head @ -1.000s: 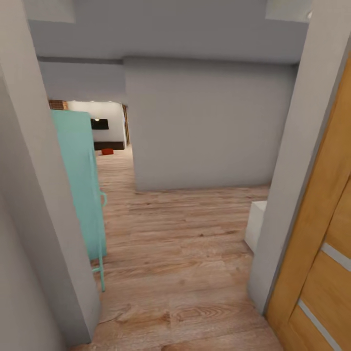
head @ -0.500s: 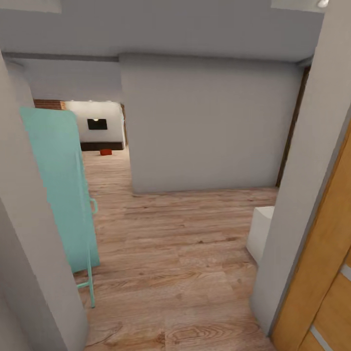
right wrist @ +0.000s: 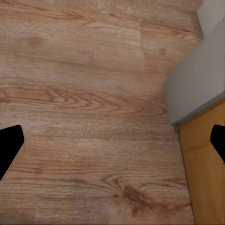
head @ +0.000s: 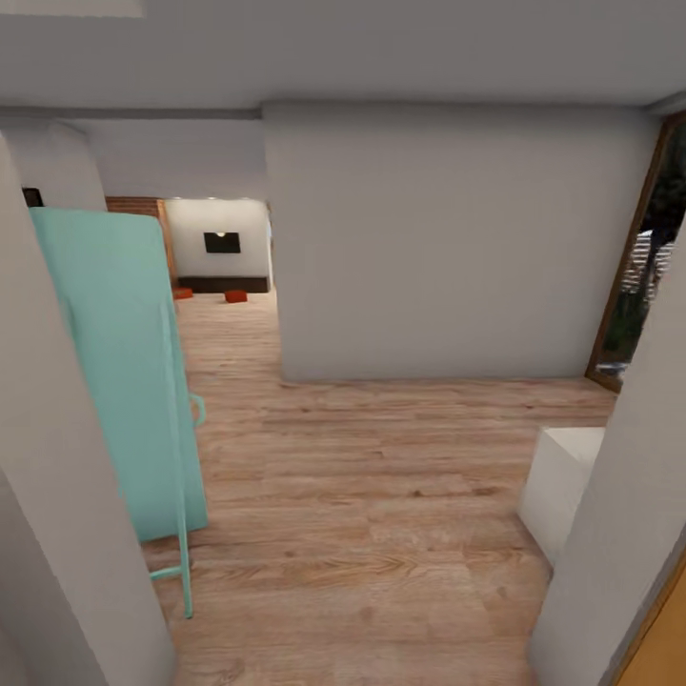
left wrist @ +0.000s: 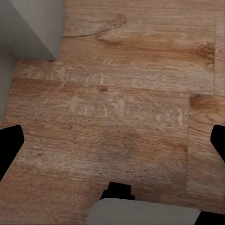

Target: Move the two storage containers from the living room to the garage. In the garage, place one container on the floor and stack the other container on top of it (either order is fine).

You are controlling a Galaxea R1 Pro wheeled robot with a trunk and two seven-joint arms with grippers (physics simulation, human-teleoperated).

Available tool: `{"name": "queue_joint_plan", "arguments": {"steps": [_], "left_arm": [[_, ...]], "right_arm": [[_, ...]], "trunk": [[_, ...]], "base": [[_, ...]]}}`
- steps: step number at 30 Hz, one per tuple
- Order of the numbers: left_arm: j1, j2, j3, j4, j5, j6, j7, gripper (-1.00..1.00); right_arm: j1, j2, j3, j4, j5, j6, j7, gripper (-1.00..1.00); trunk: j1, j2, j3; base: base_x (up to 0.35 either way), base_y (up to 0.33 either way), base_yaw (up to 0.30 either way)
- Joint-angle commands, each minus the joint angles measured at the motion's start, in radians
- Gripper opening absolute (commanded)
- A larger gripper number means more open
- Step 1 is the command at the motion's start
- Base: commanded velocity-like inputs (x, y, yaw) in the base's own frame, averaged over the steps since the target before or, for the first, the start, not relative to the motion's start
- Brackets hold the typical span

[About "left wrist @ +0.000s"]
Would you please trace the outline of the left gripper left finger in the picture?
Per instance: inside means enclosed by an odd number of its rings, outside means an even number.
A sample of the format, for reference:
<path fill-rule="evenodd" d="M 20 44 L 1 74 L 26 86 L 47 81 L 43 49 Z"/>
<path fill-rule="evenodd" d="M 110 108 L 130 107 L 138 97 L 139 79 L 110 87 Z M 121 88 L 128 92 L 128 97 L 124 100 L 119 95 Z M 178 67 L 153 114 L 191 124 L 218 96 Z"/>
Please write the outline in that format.
<path fill-rule="evenodd" d="M 0 130 L 0 181 L 24 143 L 20 125 Z"/>

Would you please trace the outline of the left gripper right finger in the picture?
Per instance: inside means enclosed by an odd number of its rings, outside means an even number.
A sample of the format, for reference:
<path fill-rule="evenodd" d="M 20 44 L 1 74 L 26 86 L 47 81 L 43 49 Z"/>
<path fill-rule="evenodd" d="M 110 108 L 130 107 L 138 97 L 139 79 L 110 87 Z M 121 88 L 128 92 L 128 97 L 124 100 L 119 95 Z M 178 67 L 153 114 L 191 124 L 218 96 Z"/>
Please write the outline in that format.
<path fill-rule="evenodd" d="M 214 125 L 210 141 L 225 162 L 225 126 Z"/>

